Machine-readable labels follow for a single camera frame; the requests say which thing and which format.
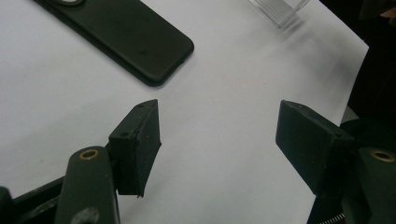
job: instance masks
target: clear plastic block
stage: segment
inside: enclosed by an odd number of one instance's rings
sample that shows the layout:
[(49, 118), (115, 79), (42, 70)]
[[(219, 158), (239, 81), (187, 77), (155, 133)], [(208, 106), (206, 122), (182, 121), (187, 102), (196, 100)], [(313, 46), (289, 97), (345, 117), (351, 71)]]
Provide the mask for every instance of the clear plastic block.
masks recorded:
[(309, 0), (249, 0), (278, 28), (289, 21)]

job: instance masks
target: white surface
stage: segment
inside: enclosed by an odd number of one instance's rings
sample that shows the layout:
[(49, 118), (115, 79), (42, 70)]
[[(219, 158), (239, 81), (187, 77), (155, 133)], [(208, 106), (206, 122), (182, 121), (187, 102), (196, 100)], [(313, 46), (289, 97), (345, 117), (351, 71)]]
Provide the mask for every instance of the white surface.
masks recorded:
[(314, 195), (276, 146), (279, 103), (338, 124), (367, 46), (319, 1), (282, 30), (248, 0), (144, 2), (195, 44), (161, 88), (35, 2), (0, 1), (0, 185), (16, 197), (62, 176), (157, 98), (163, 146), (121, 223), (305, 223)]

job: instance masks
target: phone case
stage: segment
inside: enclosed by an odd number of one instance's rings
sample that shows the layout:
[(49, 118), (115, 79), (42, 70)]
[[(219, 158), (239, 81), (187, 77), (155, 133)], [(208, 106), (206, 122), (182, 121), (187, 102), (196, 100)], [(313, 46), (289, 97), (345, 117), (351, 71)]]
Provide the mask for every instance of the phone case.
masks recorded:
[(138, 0), (34, 0), (149, 86), (192, 54), (177, 28)]

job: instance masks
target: black phone case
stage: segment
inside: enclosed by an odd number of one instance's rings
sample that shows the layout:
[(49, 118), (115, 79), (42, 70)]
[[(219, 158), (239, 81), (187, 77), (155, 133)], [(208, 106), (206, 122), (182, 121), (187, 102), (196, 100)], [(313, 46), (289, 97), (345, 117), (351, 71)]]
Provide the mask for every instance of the black phone case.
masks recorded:
[(34, 0), (149, 86), (192, 54), (177, 28), (138, 0)]

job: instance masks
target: spring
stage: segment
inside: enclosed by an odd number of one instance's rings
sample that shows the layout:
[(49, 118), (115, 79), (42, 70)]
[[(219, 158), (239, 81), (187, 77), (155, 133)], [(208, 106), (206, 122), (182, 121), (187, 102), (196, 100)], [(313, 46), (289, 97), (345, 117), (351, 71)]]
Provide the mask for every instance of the spring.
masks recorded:
[(341, 213), (340, 215), (337, 215), (327, 221), (320, 222), (319, 224), (336, 224), (336, 223), (339, 223), (340, 221), (344, 220), (345, 218), (346, 218), (346, 216), (344, 215), (344, 213)]

